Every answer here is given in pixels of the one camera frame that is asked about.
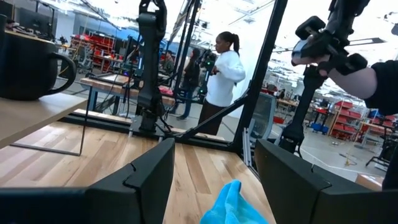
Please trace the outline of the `red storage shelving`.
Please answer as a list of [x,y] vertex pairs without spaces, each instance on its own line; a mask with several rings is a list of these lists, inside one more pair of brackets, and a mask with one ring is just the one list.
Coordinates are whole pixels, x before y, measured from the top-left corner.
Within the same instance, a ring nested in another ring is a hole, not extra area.
[[328,135],[344,141],[354,141],[360,130],[361,112],[349,101],[340,100],[332,109],[333,119]]
[[103,34],[74,34],[71,36],[71,46],[80,44],[88,47],[88,58],[92,65],[98,67],[102,72],[111,69],[112,59],[115,56],[115,38]]

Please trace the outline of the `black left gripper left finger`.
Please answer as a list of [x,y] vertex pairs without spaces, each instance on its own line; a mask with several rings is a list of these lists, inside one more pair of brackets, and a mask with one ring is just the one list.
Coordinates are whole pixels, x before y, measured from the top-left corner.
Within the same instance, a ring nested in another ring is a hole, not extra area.
[[89,186],[86,224],[161,224],[174,176],[175,140],[167,138]]

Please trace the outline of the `person's forearm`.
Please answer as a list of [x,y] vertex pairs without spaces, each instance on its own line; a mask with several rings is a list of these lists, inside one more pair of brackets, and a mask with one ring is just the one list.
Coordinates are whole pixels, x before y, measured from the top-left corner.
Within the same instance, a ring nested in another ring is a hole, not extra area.
[[348,75],[342,75],[333,69],[328,77],[345,92],[362,100],[370,98],[376,92],[377,77],[372,68],[364,68]]

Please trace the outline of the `wooden workbench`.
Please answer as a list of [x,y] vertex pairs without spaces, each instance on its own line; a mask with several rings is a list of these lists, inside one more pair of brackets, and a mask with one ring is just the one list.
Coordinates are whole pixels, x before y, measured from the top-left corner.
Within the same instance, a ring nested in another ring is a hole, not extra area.
[[[107,97],[116,97],[116,102],[118,103],[122,101],[123,99],[126,98],[127,101],[127,84],[123,85],[118,85],[112,80],[109,80],[110,82],[103,82],[101,80],[95,80],[91,78],[82,78],[80,80],[81,86],[83,88],[89,89],[92,87],[92,97],[94,97],[94,100],[90,100],[90,110],[94,110],[94,107],[96,106],[96,97],[98,96],[99,93],[104,93],[106,94]],[[139,94],[139,90],[135,89],[132,87],[132,82],[130,83],[130,94],[129,94],[129,99],[130,100],[136,100],[137,96]],[[169,95],[162,95],[162,102],[165,106],[172,106],[175,103],[174,98]]]

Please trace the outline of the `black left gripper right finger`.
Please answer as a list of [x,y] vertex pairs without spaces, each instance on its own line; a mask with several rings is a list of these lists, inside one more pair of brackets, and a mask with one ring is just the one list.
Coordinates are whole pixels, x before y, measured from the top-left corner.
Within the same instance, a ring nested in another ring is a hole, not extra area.
[[371,224],[367,189],[265,141],[254,157],[277,224]]

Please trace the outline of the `black monitor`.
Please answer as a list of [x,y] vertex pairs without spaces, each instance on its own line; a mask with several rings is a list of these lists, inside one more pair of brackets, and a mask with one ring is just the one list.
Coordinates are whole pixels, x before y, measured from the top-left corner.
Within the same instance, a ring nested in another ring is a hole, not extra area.
[[20,8],[18,11],[18,21],[21,26],[44,34],[52,32],[52,19],[49,16],[24,8]]

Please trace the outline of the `brown cardboard box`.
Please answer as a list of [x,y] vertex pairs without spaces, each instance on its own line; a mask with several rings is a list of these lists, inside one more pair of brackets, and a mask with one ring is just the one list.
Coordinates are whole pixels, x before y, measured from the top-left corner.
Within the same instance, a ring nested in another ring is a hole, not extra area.
[[366,174],[358,174],[355,182],[363,187],[374,191],[381,191],[382,190],[382,183],[384,178],[379,176],[373,175],[366,175]]

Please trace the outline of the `blue storage bins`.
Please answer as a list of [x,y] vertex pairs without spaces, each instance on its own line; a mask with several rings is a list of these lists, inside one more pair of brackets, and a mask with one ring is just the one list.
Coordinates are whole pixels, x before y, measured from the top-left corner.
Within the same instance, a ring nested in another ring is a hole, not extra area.
[[329,130],[328,126],[320,123],[312,123],[310,127],[313,129],[313,132],[321,132],[322,134],[327,134]]

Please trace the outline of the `grey mesh office chair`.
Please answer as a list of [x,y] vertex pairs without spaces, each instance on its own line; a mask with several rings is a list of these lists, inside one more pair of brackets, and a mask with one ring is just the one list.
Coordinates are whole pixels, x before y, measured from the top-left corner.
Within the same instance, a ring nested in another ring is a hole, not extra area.
[[257,139],[269,137],[274,120],[276,98],[267,93],[260,93],[248,127],[249,139],[255,142]]

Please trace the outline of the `blue microfibre cloth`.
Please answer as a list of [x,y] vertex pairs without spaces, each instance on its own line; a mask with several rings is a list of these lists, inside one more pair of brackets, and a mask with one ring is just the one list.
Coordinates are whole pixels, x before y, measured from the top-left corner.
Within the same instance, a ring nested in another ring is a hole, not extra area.
[[269,224],[241,195],[241,186],[237,179],[226,184],[212,208],[202,216],[200,224]]

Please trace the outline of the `large black mug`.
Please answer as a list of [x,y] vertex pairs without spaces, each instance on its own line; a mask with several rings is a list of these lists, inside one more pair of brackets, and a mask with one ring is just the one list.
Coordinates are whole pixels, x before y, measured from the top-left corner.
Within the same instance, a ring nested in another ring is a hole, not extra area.
[[[68,80],[63,86],[54,88],[59,60],[67,64]],[[9,30],[0,32],[1,98],[37,100],[66,90],[75,78],[75,63],[59,54],[53,42]]]

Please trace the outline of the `black metal rig frame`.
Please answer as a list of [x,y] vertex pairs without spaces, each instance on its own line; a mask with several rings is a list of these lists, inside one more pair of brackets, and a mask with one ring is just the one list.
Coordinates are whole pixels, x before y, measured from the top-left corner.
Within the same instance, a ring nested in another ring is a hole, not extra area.
[[[243,93],[231,106],[225,108],[219,113],[215,114],[208,120],[200,123],[198,126],[191,128],[183,133],[175,131],[164,131],[164,138],[174,138],[177,143],[188,144],[191,146],[205,147],[221,151],[233,152],[237,154],[243,153],[243,129],[249,127],[252,114],[254,112],[257,99],[261,92],[262,81],[266,75],[269,60],[272,55],[277,33],[287,6],[288,0],[275,0],[272,14],[269,20],[267,32],[259,53],[256,67],[252,76],[251,83]],[[227,142],[212,138],[197,136],[201,128],[208,126],[212,121],[218,118],[223,118],[230,112],[243,107],[241,117],[239,119],[233,141]],[[83,125],[84,116],[80,113],[72,112],[68,116],[60,119],[61,122]],[[109,131],[116,131],[118,133],[131,134],[130,129],[127,129],[127,123],[121,121],[112,121],[107,118],[100,118],[96,116],[89,116],[86,126],[92,128],[105,129]]]

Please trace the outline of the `silver aluminium extrusion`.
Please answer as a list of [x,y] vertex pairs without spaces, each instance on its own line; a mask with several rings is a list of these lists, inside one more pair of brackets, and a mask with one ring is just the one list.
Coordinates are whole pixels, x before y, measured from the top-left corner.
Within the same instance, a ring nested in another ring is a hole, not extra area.
[[252,166],[251,142],[247,128],[243,129],[243,159],[248,167]]

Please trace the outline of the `person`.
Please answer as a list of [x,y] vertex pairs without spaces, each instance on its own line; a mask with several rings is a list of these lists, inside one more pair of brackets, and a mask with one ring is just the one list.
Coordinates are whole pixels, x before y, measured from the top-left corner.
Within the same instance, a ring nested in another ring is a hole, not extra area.
[[[376,108],[380,114],[398,114],[398,60],[378,62],[371,66],[376,73],[376,91],[365,100],[366,106]],[[382,184],[383,190],[398,189],[398,145],[391,157]]]
[[197,65],[197,60],[199,59],[199,56],[200,50],[194,48],[191,52],[189,63],[183,71],[184,77],[182,88],[185,90],[184,97],[186,97],[188,100],[185,101],[184,113],[177,117],[178,120],[185,120],[190,114],[193,92],[198,86],[200,68]]
[[239,36],[224,31],[216,37],[216,59],[207,82],[207,94],[201,109],[199,123],[227,108],[233,99],[233,88],[246,77],[239,56]]
[[166,51],[165,58],[162,62],[162,69],[166,74],[171,74],[174,69],[174,59],[171,51]]

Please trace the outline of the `person's hand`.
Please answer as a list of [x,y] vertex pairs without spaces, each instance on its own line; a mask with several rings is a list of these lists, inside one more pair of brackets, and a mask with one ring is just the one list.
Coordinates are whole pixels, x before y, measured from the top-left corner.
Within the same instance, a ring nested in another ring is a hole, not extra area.
[[294,49],[294,51],[292,52],[291,64],[293,66],[308,65],[308,64],[318,64],[319,65],[322,62],[329,61],[329,59],[330,59],[330,54],[323,49],[315,50],[313,48],[312,54],[307,57],[303,57],[298,49]]

